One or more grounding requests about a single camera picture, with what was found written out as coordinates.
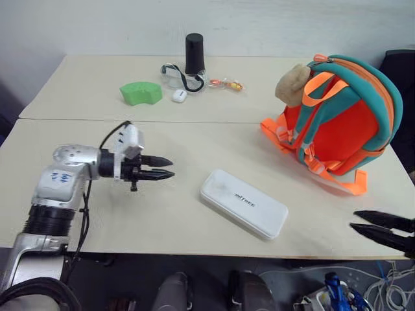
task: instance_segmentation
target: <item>small white object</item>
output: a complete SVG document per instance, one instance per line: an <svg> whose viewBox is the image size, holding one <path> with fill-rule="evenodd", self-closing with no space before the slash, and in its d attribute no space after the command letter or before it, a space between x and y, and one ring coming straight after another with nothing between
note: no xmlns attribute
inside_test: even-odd
<svg viewBox="0 0 415 311"><path fill-rule="evenodd" d="M120 129L114 146L114 179L121 178L121 162L132 159L144 149L144 135L134 125Z"/></svg>
<svg viewBox="0 0 415 311"><path fill-rule="evenodd" d="M200 193L219 211L269 240L278 236L288 216L285 205L223 170L214 170Z"/></svg>
<svg viewBox="0 0 415 311"><path fill-rule="evenodd" d="M173 102L184 102L187 97L187 92L184 89L177 89L173 93L172 101Z"/></svg>

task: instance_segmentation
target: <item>orange backpack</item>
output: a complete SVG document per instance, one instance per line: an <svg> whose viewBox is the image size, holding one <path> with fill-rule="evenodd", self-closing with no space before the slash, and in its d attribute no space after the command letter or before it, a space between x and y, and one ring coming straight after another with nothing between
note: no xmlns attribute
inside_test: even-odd
<svg viewBox="0 0 415 311"><path fill-rule="evenodd" d="M376 68L354 58L316 55L302 104L276 121L261 123L265 135L321 178L354 195L367 191L367 173L356 170L379 157L402 118L402 98ZM354 183L332 175L356 170Z"/></svg>

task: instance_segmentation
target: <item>orange backpack strap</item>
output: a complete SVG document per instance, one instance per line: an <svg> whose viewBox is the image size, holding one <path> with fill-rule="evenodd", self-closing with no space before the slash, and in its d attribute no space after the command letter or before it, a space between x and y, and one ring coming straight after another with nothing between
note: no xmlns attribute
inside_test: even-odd
<svg viewBox="0 0 415 311"><path fill-rule="evenodd" d="M279 148L284 154L287 154L290 152L290 150L284 147L277 137L277 130L278 128L283 128L284 121L285 117L283 116L283 114L281 114L278 117L277 121L274 121L269 118L265 119L261 122L261 129L262 132L274 143L274 145L277 146L277 148Z"/></svg>
<svg viewBox="0 0 415 311"><path fill-rule="evenodd" d="M316 75L314 78L308 81L304 87L303 104L308 107L314 107L315 105L333 97L338 92L340 92L342 89L344 89L346 86L349 86L345 81L339 80L335 83L335 85L333 85L333 87L322 98L310 97L310 94L313 91L315 91L320 86L322 86L325 82L333 78L334 75L335 75L334 73L323 72L323 73L320 73L319 75Z"/></svg>
<svg viewBox="0 0 415 311"><path fill-rule="evenodd" d="M307 148L305 152L306 156L304 157L304 162L308 166L309 170L316 175L319 175L321 178L335 183L346 189L348 192L352 193L355 196L364 194L368 191L368 173L363 170L355 171L355 181L354 183L342 183L336 178L334 178L328 171L326 166L317 160L313 156L313 152Z"/></svg>

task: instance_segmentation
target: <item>plush toy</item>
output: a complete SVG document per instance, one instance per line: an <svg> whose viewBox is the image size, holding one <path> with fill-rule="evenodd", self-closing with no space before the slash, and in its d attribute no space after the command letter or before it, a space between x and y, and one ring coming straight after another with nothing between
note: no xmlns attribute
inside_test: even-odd
<svg viewBox="0 0 415 311"><path fill-rule="evenodd" d="M301 105L304 86L310 78L310 67L295 65L283 75L275 88L275 96L290 108Z"/></svg>

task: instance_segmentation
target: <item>blue object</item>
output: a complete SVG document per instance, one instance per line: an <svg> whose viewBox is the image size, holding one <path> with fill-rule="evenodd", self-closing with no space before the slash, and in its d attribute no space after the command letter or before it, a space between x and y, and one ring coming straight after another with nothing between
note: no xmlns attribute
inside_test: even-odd
<svg viewBox="0 0 415 311"><path fill-rule="evenodd" d="M385 274L383 273L383 268L382 268L381 262L377 260L376 263L377 263L377 267L379 268L379 271L381 272L382 279L384 279L386 281L387 285L389 285L388 278L386 278Z"/></svg>
<svg viewBox="0 0 415 311"><path fill-rule="evenodd" d="M370 306L368 305L366 300L363 299L362 295L358 293L357 290L349 288L349 291L355 296L351 303L353 306L357 308L357 311L365 311L367 309L370 310Z"/></svg>
<svg viewBox="0 0 415 311"><path fill-rule="evenodd" d="M326 274L325 284L330 295L330 304L334 311L351 311L347 297L343 294L340 279L335 272Z"/></svg>

